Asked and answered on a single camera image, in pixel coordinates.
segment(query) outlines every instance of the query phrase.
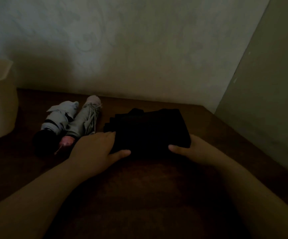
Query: patterned wallpaper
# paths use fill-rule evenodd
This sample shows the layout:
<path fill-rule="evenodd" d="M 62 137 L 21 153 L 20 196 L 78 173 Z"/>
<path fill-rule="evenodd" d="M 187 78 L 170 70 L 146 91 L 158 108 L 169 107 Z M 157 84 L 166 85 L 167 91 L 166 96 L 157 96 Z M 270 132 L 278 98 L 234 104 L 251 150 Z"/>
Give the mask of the patterned wallpaper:
<path fill-rule="evenodd" d="M 269 0 L 0 0 L 0 57 L 24 88 L 214 112 Z"/>

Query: person's left thumb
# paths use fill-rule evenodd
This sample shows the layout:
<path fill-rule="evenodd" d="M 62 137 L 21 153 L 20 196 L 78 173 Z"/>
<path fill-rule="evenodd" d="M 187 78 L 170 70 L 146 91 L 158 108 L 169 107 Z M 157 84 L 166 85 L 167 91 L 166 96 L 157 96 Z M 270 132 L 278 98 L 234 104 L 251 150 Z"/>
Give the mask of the person's left thumb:
<path fill-rule="evenodd" d="M 113 154 L 110 154 L 108 156 L 108 159 L 112 162 L 112 163 L 115 163 L 117 162 L 118 160 L 120 160 L 121 158 L 125 158 L 127 156 L 130 155 L 130 150 L 120 150 L 116 153 L 113 153 Z"/>

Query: wooden table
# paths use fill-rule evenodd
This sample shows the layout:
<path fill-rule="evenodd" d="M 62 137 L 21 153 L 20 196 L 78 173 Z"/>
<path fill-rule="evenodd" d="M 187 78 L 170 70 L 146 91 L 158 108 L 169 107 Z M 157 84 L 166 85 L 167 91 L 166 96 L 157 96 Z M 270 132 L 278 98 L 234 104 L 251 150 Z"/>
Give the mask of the wooden table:
<path fill-rule="evenodd" d="M 18 90 L 16 128 L 0 138 L 0 201 L 62 157 L 38 158 L 31 139 L 46 110 L 87 96 Z M 98 129 L 132 108 L 179 108 L 190 133 L 245 166 L 288 203 L 288 171 L 202 106 L 101 97 Z M 247 238 L 220 178 L 211 167 L 168 158 L 124 159 L 77 187 L 62 205 L 46 238 Z"/>

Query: person's left arm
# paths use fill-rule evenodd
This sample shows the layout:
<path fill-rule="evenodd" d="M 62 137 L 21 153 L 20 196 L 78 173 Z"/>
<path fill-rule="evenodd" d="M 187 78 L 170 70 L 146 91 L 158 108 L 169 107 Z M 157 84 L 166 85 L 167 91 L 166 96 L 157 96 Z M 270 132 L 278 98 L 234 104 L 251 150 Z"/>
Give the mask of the person's left arm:
<path fill-rule="evenodd" d="M 69 159 L 0 202 L 0 238 L 42 238 L 75 187 L 130 155 L 109 155 L 114 140 L 114 132 L 82 137 Z"/>

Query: black rolled cloth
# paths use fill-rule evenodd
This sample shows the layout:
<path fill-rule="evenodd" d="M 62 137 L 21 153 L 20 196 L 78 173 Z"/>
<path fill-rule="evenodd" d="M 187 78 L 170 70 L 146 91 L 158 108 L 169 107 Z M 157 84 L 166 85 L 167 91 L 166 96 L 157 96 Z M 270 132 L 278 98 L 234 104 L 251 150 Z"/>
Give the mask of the black rolled cloth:
<path fill-rule="evenodd" d="M 111 153 L 129 149 L 132 155 L 169 154 L 168 145 L 190 147 L 190 136 L 178 109 L 144 112 L 134 108 L 116 114 L 104 126 L 104 132 L 116 132 Z"/>

